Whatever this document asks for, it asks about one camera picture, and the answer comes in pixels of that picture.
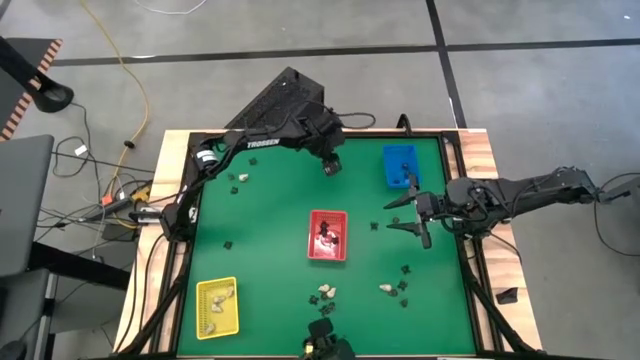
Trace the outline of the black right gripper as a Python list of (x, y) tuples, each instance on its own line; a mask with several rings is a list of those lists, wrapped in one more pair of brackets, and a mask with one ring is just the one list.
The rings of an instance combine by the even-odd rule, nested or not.
[(416, 234), (421, 239), (423, 248), (430, 249), (432, 240), (427, 223), (444, 214), (443, 198), (431, 192), (421, 192), (415, 174), (410, 175), (410, 190), (385, 205), (384, 209), (398, 208), (413, 202), (416, 209), (417, 222), (392, 223), (387, 225), (387, 228)]

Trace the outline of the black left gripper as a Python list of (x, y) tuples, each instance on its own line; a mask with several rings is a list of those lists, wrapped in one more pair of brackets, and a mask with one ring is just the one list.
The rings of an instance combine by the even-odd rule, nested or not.
[(344, 144), (342, 122), (337, 114), (331, 110), (306, 115), (298, 120), (303, 130), (299, 138), (300, 148), (307, 150), (314, 156), (324, 156), (325, 174), (334, 176), (342, 170), (339, 161), (333, 161), (335, 149)]

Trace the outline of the blue plastic basket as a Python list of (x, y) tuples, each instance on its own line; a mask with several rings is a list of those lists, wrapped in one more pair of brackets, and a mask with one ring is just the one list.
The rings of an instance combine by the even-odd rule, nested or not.
[[(415, 174), (417, 180), (420, 180), (417, 149), (414, 145), (384, 145), (383, 161), (387, 185), (390, 188), (408, 188), (411, 174)], [(401, 168), (403, 163), (409, 165), (408, 171)]]

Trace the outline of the red plastic basket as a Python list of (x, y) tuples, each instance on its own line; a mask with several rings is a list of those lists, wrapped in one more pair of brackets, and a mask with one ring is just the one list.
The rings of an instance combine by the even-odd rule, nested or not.
[[(347, 257), (347, 213), (344, 211), (312, 210), (310, 214), (307, 257), (310, 260), (344, 262)], [(320, 223), (326, 221), (334, 237), (340, 239), (335, 246), (332, 238), (323, 238), (320, 234)]]

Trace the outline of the black computer tower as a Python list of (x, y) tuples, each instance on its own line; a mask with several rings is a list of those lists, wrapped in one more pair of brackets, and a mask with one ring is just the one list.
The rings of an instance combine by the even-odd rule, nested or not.
[(277, 127), (303, 102), (324, 101), (324, 86), (286, 67), (226, 126), (226, 129)]

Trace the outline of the yellow plastic basket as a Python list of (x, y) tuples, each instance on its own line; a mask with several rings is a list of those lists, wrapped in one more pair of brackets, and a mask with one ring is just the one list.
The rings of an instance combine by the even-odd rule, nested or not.
[[(235, 295), (227, 298), (227, 288), (234, 287)], [(237, 279), (225, 277), (199, 282), (196, 286), (196, 333), (198, 340), (207, 340), (224, 336), (236, 335), (240, 330), (238, 307)], [(213, 300), (216, 296), (225, 296), (226, 300), (218, 304), (222, 313), (212, 311)], [(215, 325), (215, 332), (205, 334), (209, 324)]]

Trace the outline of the grey floor device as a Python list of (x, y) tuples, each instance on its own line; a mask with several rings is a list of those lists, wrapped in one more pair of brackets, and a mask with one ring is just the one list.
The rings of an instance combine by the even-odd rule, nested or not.
[(636, 203), (640, 204), (640, 176), (635, 176), (631, 180), (623, 182), (610, 190), (601, 188), (598, 201), (603, 204), (608, 204), (625, 197), (631, 197)]

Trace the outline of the black power strip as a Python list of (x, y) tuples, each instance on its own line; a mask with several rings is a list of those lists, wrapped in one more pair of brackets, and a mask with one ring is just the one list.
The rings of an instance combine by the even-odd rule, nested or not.
[(98, 210), (91, 212), (89, 215), (79, 217), (77, 221), (79, 223), (102, 221), (119, 211), (133, 209), (135, 204), (136, 202), (132, 198), (117, 200), (108, 205), (100, 206)]

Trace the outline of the black beam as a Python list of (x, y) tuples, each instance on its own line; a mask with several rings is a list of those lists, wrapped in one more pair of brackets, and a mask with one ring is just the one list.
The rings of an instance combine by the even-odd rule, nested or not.
[(31, 247), (28, 269), (46, 269), (56, 275), (117, 290), (126, 290), (130, 279), (128, 271), (40, 243)]

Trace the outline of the black stand base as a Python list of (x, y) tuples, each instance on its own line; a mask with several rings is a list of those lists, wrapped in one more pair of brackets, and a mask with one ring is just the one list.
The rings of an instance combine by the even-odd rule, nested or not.
[(74, 91), (71, 88), (38, 70), (2, 36), (0, 68), (24, 88), (41, 112), (59, 112), (73, 101)]

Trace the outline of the grey platform striped edge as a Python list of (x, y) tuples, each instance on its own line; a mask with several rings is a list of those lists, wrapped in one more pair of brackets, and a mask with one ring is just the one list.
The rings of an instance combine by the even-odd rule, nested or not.
[[(7, 38), (7, 41), (42, 73), (49, 70), (63, 45), (61, 39)], [(13, 137), (32, 104), (32, 97), (0, 69), (0, 142)]]

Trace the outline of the grey cabinet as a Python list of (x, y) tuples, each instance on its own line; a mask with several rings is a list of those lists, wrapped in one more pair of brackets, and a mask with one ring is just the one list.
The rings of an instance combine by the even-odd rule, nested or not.
[(39, 135), (0, 143), (0, 277), (27, 268), (53, 142)]

